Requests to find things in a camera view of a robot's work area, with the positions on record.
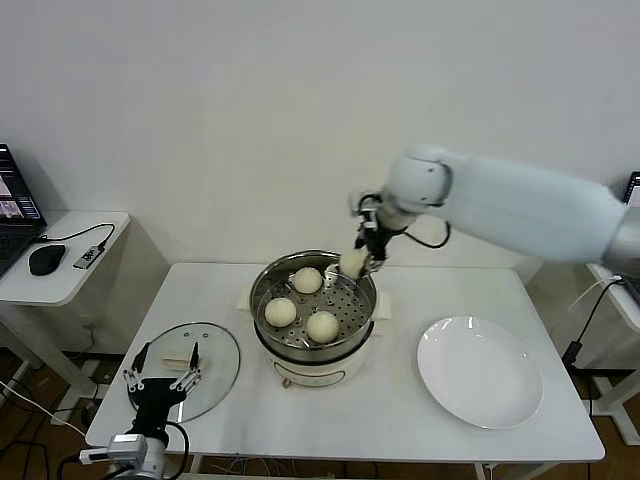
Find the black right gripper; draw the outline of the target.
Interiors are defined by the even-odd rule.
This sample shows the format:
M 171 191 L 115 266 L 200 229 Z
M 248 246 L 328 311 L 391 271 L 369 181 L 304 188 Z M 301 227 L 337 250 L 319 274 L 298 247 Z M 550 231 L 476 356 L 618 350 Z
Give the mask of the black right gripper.
M 378 272 L 387 259 L 387 244 L 395 236 L 395 231 L 384 227 L 379 222 L 367 221 L 358 229 L 354 248 L 362 249 L 365 245 L 369 254 L 366 257 L 366 272 Z

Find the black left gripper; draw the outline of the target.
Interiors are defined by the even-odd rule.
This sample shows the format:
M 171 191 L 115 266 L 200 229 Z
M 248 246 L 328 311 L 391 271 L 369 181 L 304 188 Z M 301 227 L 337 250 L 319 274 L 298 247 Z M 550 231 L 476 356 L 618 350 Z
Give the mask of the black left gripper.
M 178 379 L 147 378 L 142 372 L 150 343 L 146 342 L 135 355 L 131 367 L 123 371 L 127 391 L 132 393 L 136 416 L 132 423 L 133 433 L 159 433 L 165 426 L 171 408 L 183 402 L 187 394 L 202 378 L 199 343 L 193 345 L 188 370 Z

